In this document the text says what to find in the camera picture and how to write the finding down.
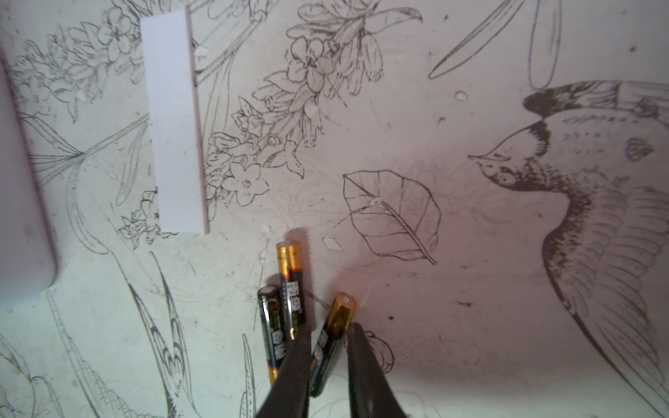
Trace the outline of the white battery cover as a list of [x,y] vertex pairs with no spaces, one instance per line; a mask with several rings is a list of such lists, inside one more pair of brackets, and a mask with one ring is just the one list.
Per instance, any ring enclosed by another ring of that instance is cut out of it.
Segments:
[[209,232],[188,8],[140,21],[160,228]]

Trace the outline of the white digital alarm clock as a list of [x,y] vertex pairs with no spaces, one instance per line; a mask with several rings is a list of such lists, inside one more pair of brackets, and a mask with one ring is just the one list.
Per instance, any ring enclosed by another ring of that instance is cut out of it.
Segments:
[[39,295],[57,277],[57,264],[31,172],[24,136],[1,70],[1,307]]

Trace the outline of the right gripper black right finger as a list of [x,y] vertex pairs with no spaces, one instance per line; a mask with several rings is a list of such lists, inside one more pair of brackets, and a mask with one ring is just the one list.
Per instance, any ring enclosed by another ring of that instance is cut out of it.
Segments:
[[406,418],[359,323],[347,331],[348,393],[353,418]]

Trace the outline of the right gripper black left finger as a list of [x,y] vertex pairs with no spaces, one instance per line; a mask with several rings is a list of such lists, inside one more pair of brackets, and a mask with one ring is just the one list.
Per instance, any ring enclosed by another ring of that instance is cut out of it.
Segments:
[[311,336],[312,329],[309,325],[300,328],[280,367],[275,384],[256,418],[308,417]]

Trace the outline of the black gold AAA battery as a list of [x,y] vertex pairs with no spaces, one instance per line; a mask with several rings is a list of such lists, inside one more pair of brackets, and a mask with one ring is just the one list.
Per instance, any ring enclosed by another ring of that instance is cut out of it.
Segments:
[[270,384],[274,385],[280,366],[287,355],[286,336],[282,319],[282,293],[276,285],[261,287],[257,292],[268,364]]
[[299,329],[307,320],[304,301],[303,268],[301,245],[298,241],[287,240],[276,246],[282,291],[282,319],[288,342],[292,342]]
[[309,384],[312,397],[322,394],[356,310],[357,302],[353,296],[342,292],[334,295],[312,355]]

